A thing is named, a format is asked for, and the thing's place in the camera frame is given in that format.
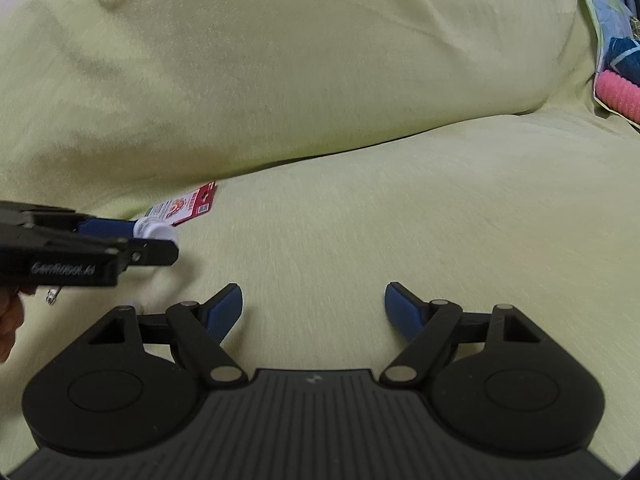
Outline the person's left hand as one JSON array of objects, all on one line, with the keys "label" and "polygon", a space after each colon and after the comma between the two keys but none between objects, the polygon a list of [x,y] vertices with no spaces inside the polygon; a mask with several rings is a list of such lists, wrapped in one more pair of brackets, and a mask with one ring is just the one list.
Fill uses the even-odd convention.
[{"label": "person's left hand", "polygon": [[23,297],[34,296],[35,287],[1,287],[0,292],[0,362],[5,363],[16,341],[16,332],[23,325]]}]

